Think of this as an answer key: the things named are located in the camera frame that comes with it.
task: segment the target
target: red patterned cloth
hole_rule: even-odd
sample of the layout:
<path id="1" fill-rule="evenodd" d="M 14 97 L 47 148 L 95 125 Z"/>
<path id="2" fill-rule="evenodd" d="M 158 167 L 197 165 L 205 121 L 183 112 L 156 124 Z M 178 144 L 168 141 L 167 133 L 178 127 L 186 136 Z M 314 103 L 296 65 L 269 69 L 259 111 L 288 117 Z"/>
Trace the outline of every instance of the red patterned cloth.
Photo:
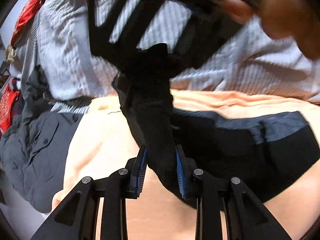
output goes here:
<path id="1" fill-rule="evenodd" d="M 12 38 L 11 38 L 11 45 L 14 46 L 15 42 L 17 41 L 23 27 L 30 21 L 36 13 L 39 11 L 41 7 L 41 0 L 28 0 L 28 2 L 23 7 L 19 18 L 16 22 Z"/>
<path id="2" fill-rule="evenodd" d="M 19 93 L 19 91 L 14 92 L 7 84 L 0 101 L 0 129 L 2 133 L 7 131 L 12 124 L 11 109 Z"/>
<path id="3" fill-rule="evenodd" d="M 25 25 L 36 15 L 44 2 L 45 0 L 28 0 L 28 2 L 25 4 L 12 34 L 11 45 L 13 47 L 15 46 L 15 43 L 17 42 L 17 39 Z"/>

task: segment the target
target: silver screw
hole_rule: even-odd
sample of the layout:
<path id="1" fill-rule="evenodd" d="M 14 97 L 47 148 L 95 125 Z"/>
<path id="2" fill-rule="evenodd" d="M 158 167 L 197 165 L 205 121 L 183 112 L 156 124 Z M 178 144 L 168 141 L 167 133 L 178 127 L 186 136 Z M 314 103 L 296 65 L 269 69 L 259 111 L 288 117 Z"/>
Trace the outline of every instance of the silver screw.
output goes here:
<path id="1" fill-rule="evenodd" d="M 119 169 L 119 174 L 120 174 L 120 175 L 125 175 L 125 174 L 127 174 L 127 173 L 128 173 L 128 170 L 127 170 L 127 169 L 125 169 L 125 168 Z"/>
<path id="2" fill-rule="evenodd" d="M 81 179 L 81 181 L 82 181 L 82 183 L 87 184 L 87 183 L 89 183 L 91 181 L 91 178 L 90 177 L 84 177 L 84 178 Z"/>
<path id="3" fill-rule="evenodd" d="M 232 179 L 231 179 L 231 182 L 233 183 L 233 184 L 240 184 L 240 182 L 241 182 L 241 180 L 238 178 L 238 177 L 233 177 Z"/>
<path id="4" fill-rule="evenodd" d="M 203 170 L 201 170 L 201 169 L 195 169 L 195 170 L 193 171 L 193 173 L 196 174 L 196 175 L 202 175 L 202 174 L 203 174 Z"/>

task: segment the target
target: orange blanket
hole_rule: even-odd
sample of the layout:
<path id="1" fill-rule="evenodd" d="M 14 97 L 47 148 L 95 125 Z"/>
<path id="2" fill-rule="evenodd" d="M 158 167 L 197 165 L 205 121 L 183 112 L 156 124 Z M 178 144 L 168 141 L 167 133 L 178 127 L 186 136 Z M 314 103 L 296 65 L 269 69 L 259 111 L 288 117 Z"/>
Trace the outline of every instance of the orange blanket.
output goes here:
<path id="1" fill-rule="evenodd" d="M 232 91 L 172 90 L 172 94 L 176 108 L 216 111 L 226 118 L 300 111 L 309 121 L 318 142 L 320 139 L 320 107 L 305 101 L 266 95 L 248 96 Z M 61 202 L 82 177 L 107 177 L 123 168 L 137 152 L 138 146 L 119 109 L 118 98 L 109 96 L 93 100 L 90 112 L 82 118 L 70 144 L 64 188 L 53 198 L 52 208 Z M 293 240 L 300 239 L 320 215 L 318 178 L 320 161 L 284 192 L 265 203 Z M 149 168 L 140 198 L 127 200 L 129 239 L 191 240 L 195 235 L 195 219 L 195 210 L 168 192 Z M 101 219 L 98 219 L 97 228 L 100 228 L 100 222 Z"/>

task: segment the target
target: finger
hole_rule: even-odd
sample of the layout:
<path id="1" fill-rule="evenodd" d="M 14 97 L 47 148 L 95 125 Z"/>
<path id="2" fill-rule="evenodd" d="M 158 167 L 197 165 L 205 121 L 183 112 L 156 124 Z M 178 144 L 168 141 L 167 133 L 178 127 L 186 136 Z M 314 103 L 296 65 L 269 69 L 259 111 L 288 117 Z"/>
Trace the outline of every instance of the finger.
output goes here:
<path id="1" fill-rule="evenodd" d="M 257 14 L 270 38 L 293 37 L 307 58 L 320 58 L 320 22 L 305 0 L 262 0 Z"/>
<path id="2" fill-rule="evenodd" d="M 252 8 L 242 0 L 222 0 L 218 4 L 231 19 L 240 24 L 245 24 L 254 14 Z"/>

